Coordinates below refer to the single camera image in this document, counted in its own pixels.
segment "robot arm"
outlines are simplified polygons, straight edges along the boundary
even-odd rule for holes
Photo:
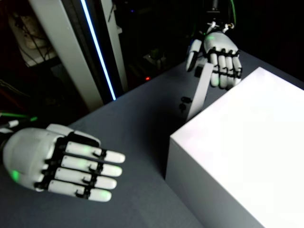
[[[206,58],[214,65],[210,83],[214,87],[230,89],[241,81],[242,65],[239,61],[239,49],[225,35],[228,30],[227,24],[222,30],[214,31],[215,26],[216,23],[212,22],[203,42]],[[186,65],[188,72],[195,67],[201,45],[202,42],[198,39],[191,45]]]
[[[107,202],[125,156],[100,148],[86,133],[51,124],[47,129],[25,128],[13,134],[3,149],[3,163],[12,179],[36,191]]]

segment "equipment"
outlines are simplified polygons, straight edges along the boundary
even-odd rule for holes
[[[123,163],[123,154],[101,149],[97,138],[58,124],[6,132],[3,163],[16,183],[87,200],[111,199],[109,190],[117,181],[110,177],[120,176],[122,168],[107,162]]]
[[[189,72],[193,68],[204,64],[204,59],[197,61],[203,43],[203,53],[208,62],[214,65],[210,81],[211,85],[230,89],[241,81],[242,65],[239,61],[239,49],[225,35],[226,31],[233,29],[235,26],[233,23],[223,24],[216,19],[215,16],[219,14],[217,5],[218,1],[213,0],[212,10],[208,11],[211,14],[213,13],[213,21],[209,24],[203,42],[199,39],[193,41],[189,51],[186,70]]]

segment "blue light strip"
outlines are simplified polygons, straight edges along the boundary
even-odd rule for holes
[[[91,17],[90,17],[89,11],[88,11],[87,6],[86,6],[86,0],[81,0],[81,4],[82,4],[82,8],[84,9],[84,12],[85,12],[85,18],[86,18],[87,23],[89,25],[91,35],[92,35],[92,38],[93,38],[93,41],[94,41],[94,44],[95,44],[95,47],[96,47],[96,50],[97,50],[97,53],[98,53],[98,57],[99,57],[101,66],[103,67],[103,70],[104,70],[106,81],[108,82],[112,98],[115,101],[116,97],[115,97],[115,94],[114,94],[114,90],[112,88],[112,84],[111,84],[111,81],[110,81],[110,78],[109,78],[109,74],[108,74],[108,71],[106,70],[106,67],[105,67],[104,58],[103,58],[103,55],[101,54],[101,50],[100,50],[100,47],[99,47],[99,44],[98,44],[98,41],[97,41],[97,37],[96,37],[95,30],[94,30],[94,27],[93,27],[93,24],[92,24],[92,21],[91,21]]]

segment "white box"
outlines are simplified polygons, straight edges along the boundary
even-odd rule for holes
[[[166,181],[205,228],[304,228],[304,91],[258,68],[171,136]]]

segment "white robotic hand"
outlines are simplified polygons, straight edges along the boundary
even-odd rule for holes
[[[195,67],[201,44],[198,39],[192,43],[186,65],[187,71]],[[222,31],[209,33],[204,39],[203,46],[208,61],[214,65],[211,85],[227,89],[236,86],[242,75],[237,46]]]
[[[111,177],[125,156],[100,148],[86,133],[51,124],[47,129],[25,128],[13,134],[3,149],[3,163],[12,179],[36,191],[107,202],[117,182]]]

